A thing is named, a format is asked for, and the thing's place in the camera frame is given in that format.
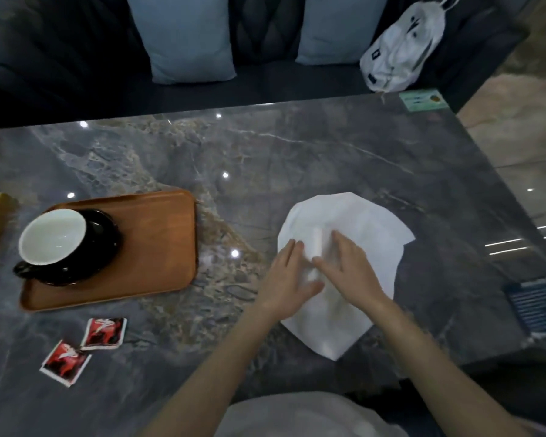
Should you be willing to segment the red sachet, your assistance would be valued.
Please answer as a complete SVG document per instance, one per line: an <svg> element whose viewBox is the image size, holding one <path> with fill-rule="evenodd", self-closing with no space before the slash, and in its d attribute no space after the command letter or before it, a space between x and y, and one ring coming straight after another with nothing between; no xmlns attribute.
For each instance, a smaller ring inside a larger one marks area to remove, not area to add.
<svg viewBox="0 0 546 437"><path fill-rule="evenodd" d="M81 341L82 351L114 350L123 345L128 321L123 317L90 318Z"/></svg>
<svg viewBox="0 0 546 437"><path fill-rule="evenodd" d="M70 388L77 382L90 360L89 353L76 349L65 340L60 340L44 359L39 371Z"/></svg>

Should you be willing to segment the green table sticker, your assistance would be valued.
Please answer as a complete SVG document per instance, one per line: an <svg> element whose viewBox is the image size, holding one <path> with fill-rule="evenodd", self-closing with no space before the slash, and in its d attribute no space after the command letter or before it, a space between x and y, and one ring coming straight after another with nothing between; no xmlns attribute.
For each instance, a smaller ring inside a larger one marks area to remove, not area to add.
<svg viewBox="0 0 546 437"><path fill-rule="evenodd" d="M399 93L399 98L408 112L450 108L442 94L434 88L404 91Z"/></svg>

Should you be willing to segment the person's left forearm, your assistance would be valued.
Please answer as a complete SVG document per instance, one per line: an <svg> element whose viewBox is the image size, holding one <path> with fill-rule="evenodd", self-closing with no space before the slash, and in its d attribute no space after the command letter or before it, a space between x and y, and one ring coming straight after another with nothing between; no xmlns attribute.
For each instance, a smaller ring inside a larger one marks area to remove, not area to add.
<svg viewBox="0 0 546 437"><path fill-rule="evenodd" d="M300 306L296 297L259 298L139 437L213 437L267 334Z"/></svg>

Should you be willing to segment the black saucer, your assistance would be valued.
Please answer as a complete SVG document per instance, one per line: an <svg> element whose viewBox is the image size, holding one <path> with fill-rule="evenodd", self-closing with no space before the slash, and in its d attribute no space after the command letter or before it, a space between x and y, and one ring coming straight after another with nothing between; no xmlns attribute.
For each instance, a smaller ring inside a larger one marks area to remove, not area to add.
<svg viewBox="0 0 546 437"><path fill-rule="evenodd" d="M117 255L122 235L111 216L94 208L75 211L87 220L85 240L65 260L61 271L41 274L37 281L50 286L69 286L102 271Z"/></svg>

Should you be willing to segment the person's right forearm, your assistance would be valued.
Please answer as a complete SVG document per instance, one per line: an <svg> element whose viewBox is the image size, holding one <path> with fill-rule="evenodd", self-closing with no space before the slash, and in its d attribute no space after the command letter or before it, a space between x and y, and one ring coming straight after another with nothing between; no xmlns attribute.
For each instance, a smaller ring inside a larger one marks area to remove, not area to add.
<svg viewBox="0 0 546 437"><path fill-rule="evenodd" d="M356 292L352 304L383 332L395 360L447 437L531 437L385 294Z"/></svg>

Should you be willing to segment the dark blue table sticker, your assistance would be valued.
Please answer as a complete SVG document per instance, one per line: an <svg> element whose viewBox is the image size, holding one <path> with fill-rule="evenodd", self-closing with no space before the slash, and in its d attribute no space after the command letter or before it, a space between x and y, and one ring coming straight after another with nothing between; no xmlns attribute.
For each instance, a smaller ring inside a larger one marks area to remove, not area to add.
<svg viewBox="0 0 546 437"><path fill-rule="evenodd" d="M508 284L502 291L527 333L546 334L546 276Z"/></svg>

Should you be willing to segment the light blue cushion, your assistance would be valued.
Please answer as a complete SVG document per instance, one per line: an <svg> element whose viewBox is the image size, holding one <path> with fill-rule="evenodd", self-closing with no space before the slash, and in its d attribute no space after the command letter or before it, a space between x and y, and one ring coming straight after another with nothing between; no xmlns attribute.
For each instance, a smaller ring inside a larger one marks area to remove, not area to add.
<svg viewBox="0 0 546 437"><path fill-rule="evenodd" d="M296 63L358 63L371 45L387 1L306 0Z"/></svg>
<svg viewBox="0 0 546 437"><path fill-rule="evenodd" d="M127 0L160 85L236 77L228 0Z"/></svg>

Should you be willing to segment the person's left hand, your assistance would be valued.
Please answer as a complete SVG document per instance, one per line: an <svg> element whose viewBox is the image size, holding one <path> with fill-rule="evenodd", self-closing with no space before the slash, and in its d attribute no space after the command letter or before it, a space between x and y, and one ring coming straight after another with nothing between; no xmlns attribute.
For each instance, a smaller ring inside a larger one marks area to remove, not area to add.
<svg viewBox="0 0 546 437"><path fill-rule="evenodd" d="M291 239L278 252L262 282L254 307L270 323L292 317L303 306L300 304L300 286L309 282L302 281L306 262L304 251L302 241Z"/></svg>

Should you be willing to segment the white paper napkin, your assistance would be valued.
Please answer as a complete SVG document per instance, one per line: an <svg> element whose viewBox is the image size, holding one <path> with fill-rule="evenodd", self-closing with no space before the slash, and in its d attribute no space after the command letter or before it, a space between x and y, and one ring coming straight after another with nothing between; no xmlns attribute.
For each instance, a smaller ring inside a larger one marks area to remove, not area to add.
<svg viewBox="0 0 546 437"><path fill-rule="evenodd" d="M412 231L392 212L354 193L318 195L295 204L277 237L277 249L302 241L307 262L320 256L339 263L331 232L337 230L366 254L385 294L393 299L398 266ZM349 304L313 265L304 266L301 281L323 281L324 289L282 324L316 354L337 361L373 325Z"/></svg>

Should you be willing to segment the person's right hand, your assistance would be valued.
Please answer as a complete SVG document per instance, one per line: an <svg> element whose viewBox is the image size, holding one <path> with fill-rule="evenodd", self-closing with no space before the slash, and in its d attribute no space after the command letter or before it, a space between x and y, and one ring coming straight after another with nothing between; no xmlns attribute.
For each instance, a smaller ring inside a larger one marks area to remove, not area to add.
<svg viewBox="0 0 546 437"><path fill-rule="evenodd" d="M367 315L390 302L364 250L337 230L332 231L332 240L342 268L342 284L335 288L342 297Z"/></svg>

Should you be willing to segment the white drawstring bag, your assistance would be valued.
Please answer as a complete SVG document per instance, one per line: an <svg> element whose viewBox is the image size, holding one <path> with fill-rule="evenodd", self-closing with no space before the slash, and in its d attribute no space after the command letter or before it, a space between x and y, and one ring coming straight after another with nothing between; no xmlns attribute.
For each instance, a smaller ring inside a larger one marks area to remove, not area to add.
<svg viewBox="0 0 546 437"><path fill-rule="evenodd" d="M414 84L444 36L447 11L460 1L419 1L410 5L360 58L367 87L374 93L393 93Z"/></svg>

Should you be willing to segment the person's white shirt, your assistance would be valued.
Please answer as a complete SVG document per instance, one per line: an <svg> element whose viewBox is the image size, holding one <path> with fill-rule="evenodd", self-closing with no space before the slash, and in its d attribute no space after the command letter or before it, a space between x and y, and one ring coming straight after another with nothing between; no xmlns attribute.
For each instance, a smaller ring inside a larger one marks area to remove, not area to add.
<svg viewBox="0 0 546 437"><path fill-rule="evenodd" d="M252 398L231 405L214 437L409 437L374 410L320 391Z"/></svg>

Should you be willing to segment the dark blue sofa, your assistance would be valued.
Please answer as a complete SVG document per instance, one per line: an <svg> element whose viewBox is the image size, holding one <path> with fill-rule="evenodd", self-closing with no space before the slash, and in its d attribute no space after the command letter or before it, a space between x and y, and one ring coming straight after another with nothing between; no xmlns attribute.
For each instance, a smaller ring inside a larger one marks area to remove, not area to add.
<svg viewBox="0 0 546 437"><path fill-rule="evenodd" d="M369 93L358 62L295 62L306 0L227 0L230 81L153 83L127 0L0 0L0 128Z"/></svg>

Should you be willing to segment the brown wooden tray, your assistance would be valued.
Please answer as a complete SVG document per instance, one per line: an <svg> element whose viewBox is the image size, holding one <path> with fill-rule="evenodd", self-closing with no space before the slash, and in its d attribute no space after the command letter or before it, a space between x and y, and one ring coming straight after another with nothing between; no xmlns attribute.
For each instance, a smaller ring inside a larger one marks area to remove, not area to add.
<svg viewBox="0 0 546 437"><path fill-rule="evenodd" d="M110 264L85 281L62 287L25 281L21 307L39 312L184 289L197 272L195 205L189 191L175 189L48 207L47 212L61 208L106 212L123 242Z"/></svg>

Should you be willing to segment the black cup with white inside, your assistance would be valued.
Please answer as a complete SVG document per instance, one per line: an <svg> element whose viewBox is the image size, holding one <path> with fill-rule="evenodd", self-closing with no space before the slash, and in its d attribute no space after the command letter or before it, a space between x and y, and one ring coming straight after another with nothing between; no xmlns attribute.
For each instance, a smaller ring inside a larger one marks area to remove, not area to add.
<svg viewBox="0 0 546 437"><path fill-rule="evenodd" d="M78 211L58 209L41 214L19 237L17 250L21 261L13 273L21 279L36 279L44 273L61 271L86 235L87 220Z"/></svg>

